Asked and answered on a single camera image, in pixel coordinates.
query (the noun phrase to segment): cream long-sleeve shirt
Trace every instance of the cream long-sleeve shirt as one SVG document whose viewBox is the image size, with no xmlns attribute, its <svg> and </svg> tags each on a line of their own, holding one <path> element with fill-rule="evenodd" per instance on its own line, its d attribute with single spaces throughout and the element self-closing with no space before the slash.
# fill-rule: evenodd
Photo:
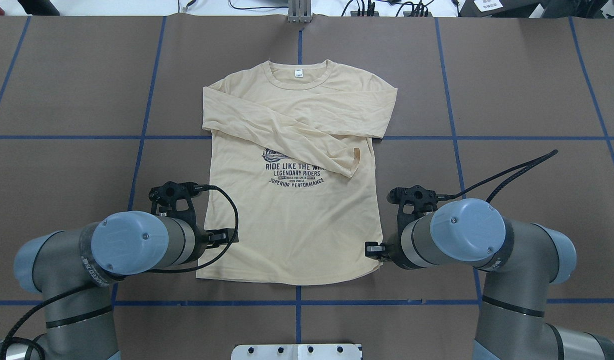
<svg viewBox="0 0 614 360">
<path fill-rule="evenodd" d="M 238 207 L 240 242 L 197 278 L 321 285 L 377 269 L 364 257 L 364 242 L 382 241 L 371 138 L 384 136 L 396 92 L 330 60 L 267 61 L 205 87 L 210 183 Z M 212 191 L 204 228 L 233 221 Z"/>
</svg>

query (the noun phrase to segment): white paper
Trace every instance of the white paper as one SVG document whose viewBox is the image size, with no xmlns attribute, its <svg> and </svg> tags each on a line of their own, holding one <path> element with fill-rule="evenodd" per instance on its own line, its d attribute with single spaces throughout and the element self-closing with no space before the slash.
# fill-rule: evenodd
<svg viewBox="0 0 614 360">
<path fill-rule="evenodd" d="M 489 10 L 500 9 L 503 7 L 500 0 L 473 0 L 473 2 L 481 12 L 487 12 Z"/>
</svg>

